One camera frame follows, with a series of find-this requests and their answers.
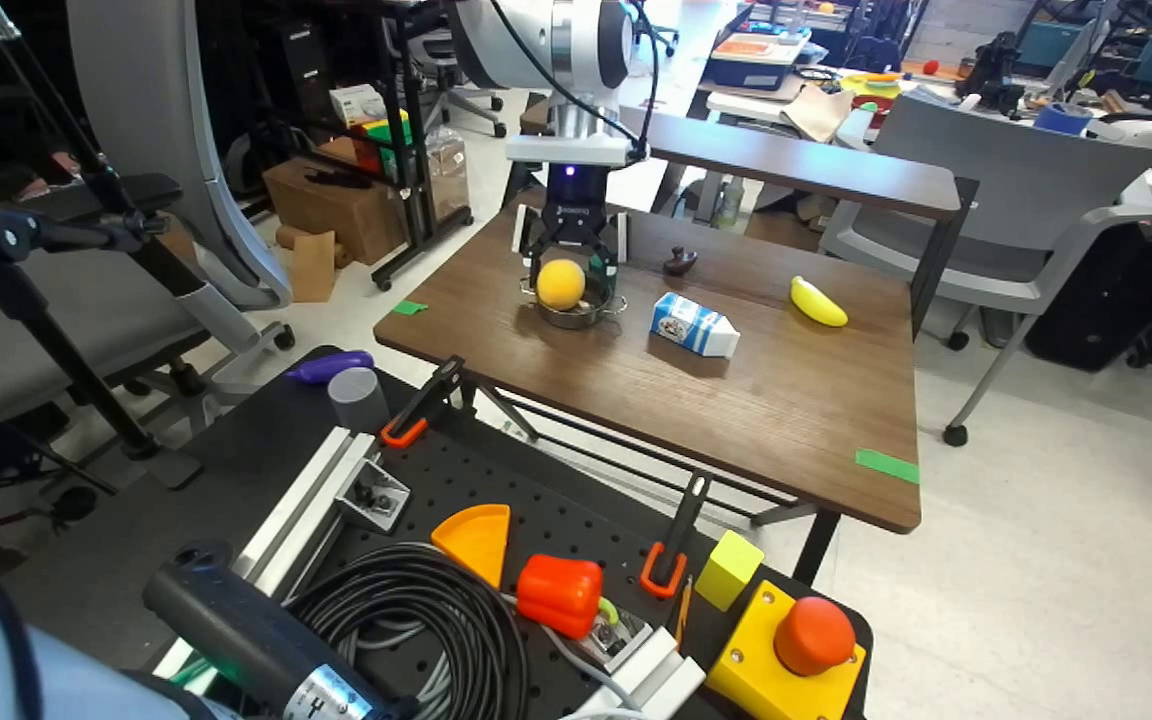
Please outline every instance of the orange handle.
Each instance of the orange handle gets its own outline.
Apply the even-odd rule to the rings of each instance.
[[[646,598],[654,598],[654,601],[671,601],[671,598],[682,589],[686,553],[676,557],[676,566],[671,566],[671,574],[667,574],[667,586],[654,586],[651,575],[654,575],[658,553],[665,553],[665,546],[654,539],[654,546],[646,550],[642,567],[639,567],[639,589],[642,589]]]
[[[404,453],[404,447],[412,447],[422,433],[426,433],[426,417],[421,417],[421,422],[415,422],[409,433],[401,433],[401,438],[392,438],[392,426],[383,426],[383,427],[380,427],[380,446]]]

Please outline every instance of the office chair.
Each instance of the office chair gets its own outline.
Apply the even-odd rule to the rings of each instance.
[[[182,194],[177,214],[214,262],[206,281],[241,310],[270,310],[290,285],[222,179],[198,8],[218,14],[232,0],[66,0],[70,63],[112,164],[171,175]]]
[[[29,108],[33,102],[18,88],[0,88],[0,115]],[[171,184],[160,175],[124,190],[143,210],[177,199]],[[59,226],[98,220],[98,199],[83,184],[24,199],[18,210]],[[79,361],[112,385],[163,363],[182,378],[187,363],[178,363],[178,356],[206,342],[182,305],[126,253],[33,253],[18,267],[49,299],[49,317],[70,342]],[[0,310],[0,427],[11,427],[18,417],[39,414],[66,391],[70,368],[59,368],[59,361]]]
[[[942,164],[981,184],[936,291],[969,310],[1024,317],[981,378],[976,391],[942,427],[942,446],[958,447],[969,446],[969,417],[981,396],[997,385],[1092,241],[1111,226],[1152,218],[1152,210],[1115,205],[1115,195],[1152,169],[1152,154],[1020,127],[942,108],[927,97],[899,97],[872,149],[882,157]],[[828,220],[820,248],[910,276],[927,234],[933,229],[910,218],[872,214],[847,199]]]

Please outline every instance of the wooden table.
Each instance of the wooden table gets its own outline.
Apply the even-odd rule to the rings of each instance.
[[[952,175],[936,164],[682,115],[651,119],[651,157],[927,218],[936,229],[918,255],[918,267],[908,281],[910,334],[925,328],[925,317],[936,299],[940,276],[976,195],[976,179]]]
[[[511,218],[495,218],[374,342],[422,361],[465,356],[484,385],[628,433],[736,472],[754,487],[815,508],[794,579],[812,586],[841,516],[890,532],[918,525],[918,487],[854,467],[854,447],[914,461],[910,334],[902,285],[828,255],[731,241],[700,226],[630,218],[622,314],[567,334],[520,305]],[[665,281],[671,243],[700,253],[682,281]],[[788,281],[807,276],[850,314],[828,334],[788,310]],[[658,291],[682,291],[740,328],[731,361],[694,361],[646,342]]]

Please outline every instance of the wall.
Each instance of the wall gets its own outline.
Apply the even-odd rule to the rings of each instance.
[[[956,68],[965,55],[976,55],[997,34],[1020,34],[1034,0],[927,0],[925,23],[908,44],[902,63],[940,62]]]

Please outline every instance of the yellow banana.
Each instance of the yellow banana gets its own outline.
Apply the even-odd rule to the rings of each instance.
[[[828,299],[815,285],[807,285],[805,276],[790,276],[788,299],[790,299],[790,310],[800,310],[807,320],[815,320],[825,328],[847,326],[847,314],[834,299]]]

